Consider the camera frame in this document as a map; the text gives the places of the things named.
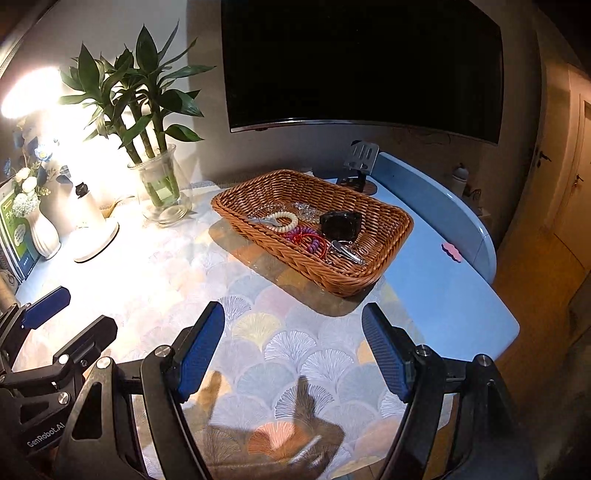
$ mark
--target door handle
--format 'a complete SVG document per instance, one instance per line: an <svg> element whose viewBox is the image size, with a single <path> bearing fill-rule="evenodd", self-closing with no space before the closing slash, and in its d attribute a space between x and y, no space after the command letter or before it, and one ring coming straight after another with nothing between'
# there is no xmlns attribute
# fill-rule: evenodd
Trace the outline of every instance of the door handle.
<svg viewBox="0 0 591 480"><path fill-rule="evenodd" d="M537 168L540 168L540 165L542 165L541 159L552 161L552 159L548 155L545 155L544 152L540 150L540 157L538 158L538 163L536 164Z"/></svg>

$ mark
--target light bulb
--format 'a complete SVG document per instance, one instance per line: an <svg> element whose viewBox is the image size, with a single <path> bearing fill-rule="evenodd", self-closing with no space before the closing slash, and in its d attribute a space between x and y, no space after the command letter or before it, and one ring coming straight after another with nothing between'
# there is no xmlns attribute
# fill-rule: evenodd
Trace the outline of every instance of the light bulb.
<svg viewBox="0 0 591 480"><path fill-rule="evenodd" d="M21 118L49 108L61 95L60 72L55 67L34 70L21 78L2 103L2 115Z"/></svg>

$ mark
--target wicker basket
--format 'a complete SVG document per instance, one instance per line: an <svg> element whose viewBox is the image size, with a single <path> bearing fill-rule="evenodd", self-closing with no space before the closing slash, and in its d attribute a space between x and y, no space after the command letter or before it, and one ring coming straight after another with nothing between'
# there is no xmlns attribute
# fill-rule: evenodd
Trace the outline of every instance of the wicker basket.
<svg viewBox="0 0 591 480"><path fill-rule="evenodd" d="M356 265L334 252L326 256L328 264L248 219L255 212L257 216L272 213L273 205L294 202L307 203L321 212L361 212L363 222L355 248L365 265ZM339 297L354 295L378 281L413 229L412 217L398 207L292 170L273 171L225 190L212 200L212 207L238 233ZM318 228L313 223L300 224Z"/></svg>

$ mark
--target screw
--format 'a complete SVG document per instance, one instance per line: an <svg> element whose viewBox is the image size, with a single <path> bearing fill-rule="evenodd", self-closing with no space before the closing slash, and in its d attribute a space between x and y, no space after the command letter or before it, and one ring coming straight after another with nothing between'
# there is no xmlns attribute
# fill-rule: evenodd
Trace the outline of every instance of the screw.
<svg viewBox="0 0 591 480"><path fill-rule="evenodd" d="M111 359L108 356L103 356L96 361L98 368L107 368L111 364Z"/></svg>
<svg viewBox="0 0 591 480"><path fill-rule="evenodd" d="M492 358L488 355L484 355L483 353L476 356L476 361L483 367L489 367L492 365Z"/></svg>
<svg viewBox="0 0 591 480"><path fill-rule="evenodd" d="M154 355L159 356L161 358L168 356L170 354L170 347L168 345L160 345L156 347L154 351Z"/></svg>
<svg viewBox="0 0 591 480"><path fill-rule="evenodd" d="M431 349L427 345L417 345L415 352L418 356L429 356L431 355Z"/></svg>
<svg viewBox="0 0 591 480"><path fill-rule="evenodd" d="M70 401L70 396L66 392L60 392L57 396L57 401L62 405L68 405Z"/></svg>

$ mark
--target pink object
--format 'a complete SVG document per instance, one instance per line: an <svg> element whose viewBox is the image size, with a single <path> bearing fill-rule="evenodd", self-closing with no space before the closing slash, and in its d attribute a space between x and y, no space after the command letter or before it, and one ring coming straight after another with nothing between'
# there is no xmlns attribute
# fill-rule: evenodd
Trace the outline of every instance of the pink object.
<svg viewBox="0 0 591 480"><path fill-rule="evenodd" d="M461 263L462 256L454 245L449 242L445 242L444 244L441 244L441 247L443 248L443 251L452 257L456 262Z"/></svg>

